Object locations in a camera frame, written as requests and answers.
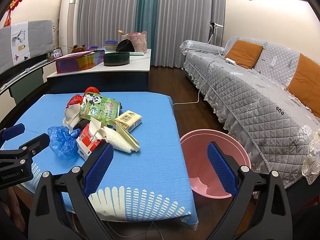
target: white standing air conditioner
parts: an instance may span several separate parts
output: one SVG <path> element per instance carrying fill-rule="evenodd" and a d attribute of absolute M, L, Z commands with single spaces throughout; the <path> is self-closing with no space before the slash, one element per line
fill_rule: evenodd
<path fill-rule="evenodd" d="M 62 54 L 71 53 L 78 44 L 79 0 L 62 0 L 59 19 L 59 46 Z"/>

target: red and white box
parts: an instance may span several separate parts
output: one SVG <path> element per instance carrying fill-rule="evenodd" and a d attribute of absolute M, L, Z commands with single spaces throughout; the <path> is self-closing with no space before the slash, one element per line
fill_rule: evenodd
<path fill-rule="evenodd" d="M 78 144 L 78 153 L 86 161 L 93 150 L 98 146 L 102 140 L 90 141 L 91 136 L 89 134 L 89 124 L 83 129 L 79 137 L 76 139 Z"/>

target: green plastic packaging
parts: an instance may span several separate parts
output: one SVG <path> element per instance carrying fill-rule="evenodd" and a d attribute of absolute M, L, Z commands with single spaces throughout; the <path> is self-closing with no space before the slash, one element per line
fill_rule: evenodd
<path fill-rule="evenodd" d="M 84 95 L 79 116 L 90 120 L 91 117 L 104 124 L 112 125 L 119 116 L 120 103 L 112 98 L 88 92 Z"/>

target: tablecloth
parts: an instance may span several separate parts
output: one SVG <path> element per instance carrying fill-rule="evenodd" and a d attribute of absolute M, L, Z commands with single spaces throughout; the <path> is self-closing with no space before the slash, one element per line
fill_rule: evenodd
<path fill-rule="evenodd" d="M 198 223 L 193 194 L 180 145 L 170 97 L 149 92 L 105 92 L 102 95 L 120 101 L 124 113 L 142 115 L 142 124 L 131 134 L 141 150 L 130 154 L 115 150 L 114 158 L 96 193 L 89 196 L 103 220 L 151 221 L 180 217 L 183 223 Z M 29 108 L 17 123 L 25 132 L 7 141 L 4 149 L 17 149 L 32 138 L 47 133 L 51 126 L 61 126 L 67 102 L 74 94 L 44 95 Z M 33 157 L 34 179 L 26 182 L 35 192 L 42 172 L 68 172 L 82 166 L 84 160 L 58 159 L 47 147 Z M 67 193 L 63 194 L 68 211 L 73 212 Z"/>

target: pink plastic bucket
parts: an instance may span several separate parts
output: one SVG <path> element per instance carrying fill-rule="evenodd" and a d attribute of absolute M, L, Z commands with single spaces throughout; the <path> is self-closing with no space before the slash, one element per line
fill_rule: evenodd
<path fill-rule="evenodd" d="M 231 155 L 239 165 L 251 168 L 250 159 L 242 145 L 231 136 L 215 130 L 195 130 L 181 137 L 181 147 L 187 166 L 191 188 L 208 198 L 228 198 L 208 157 L 207 147 L 212 141 L 226 155 Z"/>

